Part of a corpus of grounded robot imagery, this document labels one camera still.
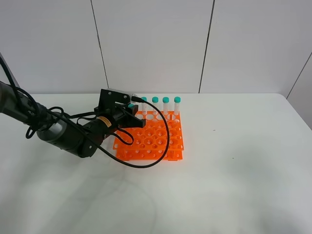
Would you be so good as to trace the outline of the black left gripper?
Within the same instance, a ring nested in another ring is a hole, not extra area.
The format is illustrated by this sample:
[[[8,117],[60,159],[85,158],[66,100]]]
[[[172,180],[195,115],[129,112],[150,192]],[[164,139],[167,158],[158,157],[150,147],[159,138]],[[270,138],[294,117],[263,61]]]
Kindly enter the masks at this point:
[[[98,113],[94,120],[94,130],[101,134],[114,134],[120,129],[145,127],[146,120],[132,117],[127,112],[127,107],[128,105],[118,104],[114,111]]]

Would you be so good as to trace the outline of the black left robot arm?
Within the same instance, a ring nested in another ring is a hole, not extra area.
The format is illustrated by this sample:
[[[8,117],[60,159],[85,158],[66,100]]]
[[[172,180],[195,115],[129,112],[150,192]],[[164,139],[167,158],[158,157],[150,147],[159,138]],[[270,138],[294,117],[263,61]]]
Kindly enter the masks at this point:
[[[26,125],[26,137],[39,139],[80,158],[91,157],[108,136],[126,128],[143,128],[137,118],[138,105],[130,105],[128,94],[102,89],[92,112],[70,116],[60,107],[47,109],[20,88],[0,84],[0,111]]]

